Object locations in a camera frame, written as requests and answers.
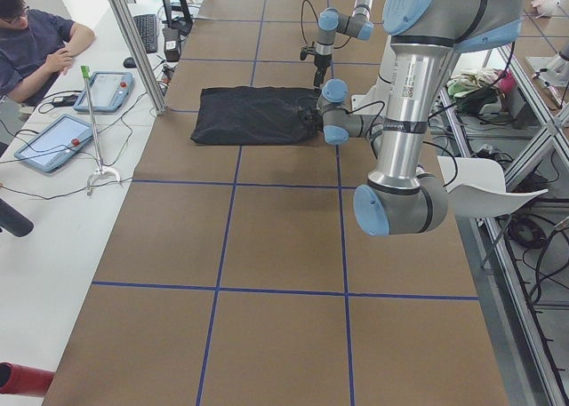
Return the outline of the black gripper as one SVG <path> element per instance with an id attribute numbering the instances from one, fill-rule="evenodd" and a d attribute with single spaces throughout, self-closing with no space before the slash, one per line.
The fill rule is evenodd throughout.
<path id="1" fill-rule="evenodd" d="M 321 128 L 321 115 L 316 108 L 298 107 L 297 116 L 301 124 L 307 129 Z"/>
<path id="2" fill-rule="evenodd" d="M 316 73 L 314 75 L 314 84 L 322 84 L 325 81 L 325 76 L 328 68 L 332 62 L 332 55 L 316 54 L 314 56 L 314 65 Z"/>

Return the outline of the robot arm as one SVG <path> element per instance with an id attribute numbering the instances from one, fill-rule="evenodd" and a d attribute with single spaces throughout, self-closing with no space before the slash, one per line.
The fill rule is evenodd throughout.
<path id="1" fill-rule="evenodd" d="M 329 7 L 317 19 L 317 39 L 311 46 L 316 73 L 314 87 L 319 89 L 325 80 L 327 69 L 333 58 L 333 48 L 337 34 L 359 40 L 369 40 L 373 32 L 370 21 L 373 0 L 355 0 L 351 15 L 343 14 Z"/>
<path id="2" fill-rule="evenodd" d="M 353 199 L 357 223 L 369 235 L 418 234 L 445 219 L 447 193 L 419 163 L 433 102 L 459 57 L 514 42 L 521 30 L 524 0 L 386 0 L 383 27 L 394 53 L 386 99 L 366 115 L 345 107 L 347 85 L 327 79 L 335 37 L 360 40 L 373 32 L 373 0 L 356 0 L 349 15 L 328 8 L 318 17 L 317 40 L 302 50 L 315 59 L 317 110 L 326 142 L 365 137 L 375 168 Z"/>

